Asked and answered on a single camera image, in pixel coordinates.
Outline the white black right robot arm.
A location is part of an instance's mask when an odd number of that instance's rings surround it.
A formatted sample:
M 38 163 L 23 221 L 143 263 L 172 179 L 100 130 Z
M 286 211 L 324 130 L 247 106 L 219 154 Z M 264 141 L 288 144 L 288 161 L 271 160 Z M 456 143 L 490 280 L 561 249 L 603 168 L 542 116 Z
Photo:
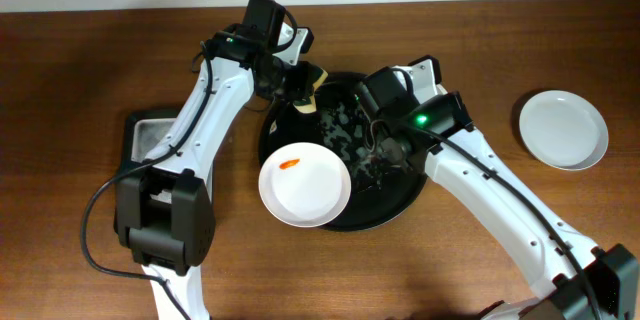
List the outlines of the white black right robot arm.
M 639 263 L 623 245 L 603 250 L 550 210 L 499 159 L 458 93 L 357 101 L 400 160 L 424 155 L 426 176 L 456 197 L 499 242 L 533 294 L 498 301 L 484 319 L 636 319 Z

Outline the green yellow sponge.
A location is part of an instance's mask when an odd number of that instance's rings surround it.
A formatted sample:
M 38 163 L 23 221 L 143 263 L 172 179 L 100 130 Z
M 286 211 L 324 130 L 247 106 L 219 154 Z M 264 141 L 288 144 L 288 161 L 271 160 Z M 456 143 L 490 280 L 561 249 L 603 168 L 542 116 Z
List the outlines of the green yellow sponge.
M 326 81 L 328 73 L 309 62 L 301 62 L 297 71 L 303 80 L 304 90 L 300 98 L 293 101 L 293 106 L 301 114 L 315 113 L 317 111 L 315 94 Z

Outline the grey plate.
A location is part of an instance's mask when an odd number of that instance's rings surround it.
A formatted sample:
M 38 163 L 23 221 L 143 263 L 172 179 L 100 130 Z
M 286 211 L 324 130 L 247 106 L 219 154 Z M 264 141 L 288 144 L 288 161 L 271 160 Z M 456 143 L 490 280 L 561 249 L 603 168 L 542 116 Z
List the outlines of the grey plate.
M 527 150 L 540 162 L 565 171 L 596 165 L 609 147 L 607 124 L 589 101 L 567 91 L 547 90 L 528 99 L 518 116 Z

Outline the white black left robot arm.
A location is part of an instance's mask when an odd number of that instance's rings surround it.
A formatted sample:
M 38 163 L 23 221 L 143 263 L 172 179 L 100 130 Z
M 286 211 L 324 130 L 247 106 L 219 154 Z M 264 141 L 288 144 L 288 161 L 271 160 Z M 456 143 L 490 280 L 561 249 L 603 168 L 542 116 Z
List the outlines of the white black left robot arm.
M 223 31 L 209 39 L 197 82 L 168 130 L 122 164 L 114 230 L 150 282 L 161 319 L 207 319 L 201 265 L 214 231 L 213 163 L 252 95 L 276 97 L 287 80 L 307 86 L 300 55 L 310 29 L 271 35 Z

